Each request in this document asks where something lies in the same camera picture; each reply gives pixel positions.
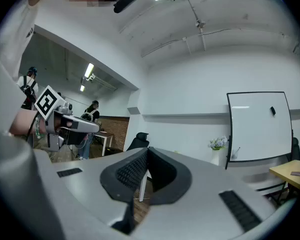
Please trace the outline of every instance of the whiteboard stand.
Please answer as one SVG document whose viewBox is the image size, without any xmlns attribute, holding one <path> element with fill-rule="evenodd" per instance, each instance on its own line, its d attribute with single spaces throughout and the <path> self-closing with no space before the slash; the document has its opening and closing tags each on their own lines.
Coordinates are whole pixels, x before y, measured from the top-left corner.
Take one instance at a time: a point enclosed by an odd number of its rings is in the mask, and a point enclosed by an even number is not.
<svg viewBox="0 0 300 240">
<path fill-rule="evenodd" d="M 225 170 L 228 168 L 229 163 L 262 161 L 283 156 L 287 158 L 288 162 L 291 161 L 293 130 L 286 94 L 283 91 L 256 91 L 232 92 L 226 95 L 229 105 L 231 135 L 228 139 L 229 148 Z M 271 110 L 272 107 L 276 110 L 274 115 Z M 255 146 L 250 147 L 251 152 L 246 152 L 246 154 L 249 153 L 250 155 L 252 153 L 252 155 L 247 158 L 234 159 L 234 156 L 232 156 L 233 143 L 236 143 L 234 147 L 236 151 L 241 150 L 238 139 L 244 139 L 245 136 L 252 141 L 251 143 L 248 142 L 248 145 L 256 143 Z M 265 145 L 264 150 L 260 149 L 260 146 L 263 146 L 264 143 L 277 143 L 277 141 L 278 146 L 280 145 L 279 150 L 274 150 L 272 147 L 267 147 L 267 145 Z M 256 191 L 265 191 L 282 185 L 283 189 L 285 184 L 283 182 L 256 189 Z"/>
</svg>

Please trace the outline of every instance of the wooden table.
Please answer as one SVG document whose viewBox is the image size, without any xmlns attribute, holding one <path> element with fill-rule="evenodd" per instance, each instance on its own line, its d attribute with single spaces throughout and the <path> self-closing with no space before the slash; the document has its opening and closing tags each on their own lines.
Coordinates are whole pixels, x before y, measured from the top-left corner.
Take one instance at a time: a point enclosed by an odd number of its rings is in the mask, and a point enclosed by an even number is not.
<svg viewBox="0 0 300 240">
<path fill-rule="evenodd" d="M 94 134 L 94 136 L 104 139 L 103 148 L 102 148 L 102 156 L 104 157 L 105 156 L 105 151 L 106 151 L 107 139 L 110 138 L 109 147 L 111 148 L 112 138 L 113 138 L 114 135 L 113 135 L 113 133 L 108 133 L 108 132 L 107 133 L 97 132 L 97 133 Z"/>
<path fill-rule="evenodd" d="M 293 160 L 279 166 L 272 167 L 269 171 L 300 190 L 300 176 L 291 175 L 291 172 L 300 172 L 299 160 Z"/>
</svg>

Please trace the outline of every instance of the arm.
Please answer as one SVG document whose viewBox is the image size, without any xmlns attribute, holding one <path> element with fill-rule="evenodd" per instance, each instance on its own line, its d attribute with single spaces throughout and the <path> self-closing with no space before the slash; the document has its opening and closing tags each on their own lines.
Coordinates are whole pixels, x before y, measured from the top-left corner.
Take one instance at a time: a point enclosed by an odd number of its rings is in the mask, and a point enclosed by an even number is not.
<svg viewBox="0 0 300 240">
<path fill-rule="evenodd" d="M 98 119 L 100 117 L 100 113 L 99 111 L 96 111 L 93 113 L 93 121 L 97 124 L 98 123 Z"/>
<path fill-rule="evenodd" d="M 16 115 L 11 128 L 10 133 L 14 135 L 26 135 L 28 134 L 29 127 L 31 126 L 32 121 L 34 120 L 37 111 L 27 110 L 20 108 L 18 114 Z M 54 118 L 54 127 L 57 129 L 60 127 L 61 118 Z M 66 126 L 71 127 L 72 122 L 67 122 Z M 46 134 L 46 124 L 43 118 L 40 119 L 39 130 L 41 134 Z M 33 125 L 31 129 L 31 133 L 34 134 L 36 132 L 35 125 Z"/>
</svg>

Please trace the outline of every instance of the black office chair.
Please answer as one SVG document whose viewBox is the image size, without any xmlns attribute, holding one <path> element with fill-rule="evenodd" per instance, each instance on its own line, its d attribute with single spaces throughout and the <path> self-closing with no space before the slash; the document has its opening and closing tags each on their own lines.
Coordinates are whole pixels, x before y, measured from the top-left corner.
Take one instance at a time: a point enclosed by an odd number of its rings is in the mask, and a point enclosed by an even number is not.
<svg viewBox="0 0 300 240">
<path fill-rule="evenodd" d="M 292 139 L 291 160 L 299 160 L 300 161 L 300 147 L 299 147 L 299 141 L 297 138 Z"/>
<path fill-rule="evenodd" d="M 149 133 L 139 132 L 133 139 L 131 145 L 126 151 L 137 149 L 137 148 L 147 148 L 149 146 L 149 141 L 147 141 L 147 135 Z M 104 156 L 110 156 L 117 153 L 121 153 L 123 150 L 119 148 L 107 147 L 104 152 Z"/>
</svg>

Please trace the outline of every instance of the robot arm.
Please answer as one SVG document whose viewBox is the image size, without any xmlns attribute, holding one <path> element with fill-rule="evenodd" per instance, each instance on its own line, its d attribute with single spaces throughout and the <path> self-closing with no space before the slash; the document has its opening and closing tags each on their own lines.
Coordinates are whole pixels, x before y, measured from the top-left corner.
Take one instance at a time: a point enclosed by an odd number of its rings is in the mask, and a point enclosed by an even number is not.
<svg viewBox="0 0 300 240">
<path fill-rule="evenodd" d="M 45 121 L 47 147 L 45 150 L 57 152 L 64 145 L 79 145 L 87 133 L 96 133 L 99 126 L 93 122 L 73 116 L 72 104 L 66 102 L 49 85 L 34 104 Z M 56 118 L 60 118 L 60 130 L 55 130 Z"/>
</svg>

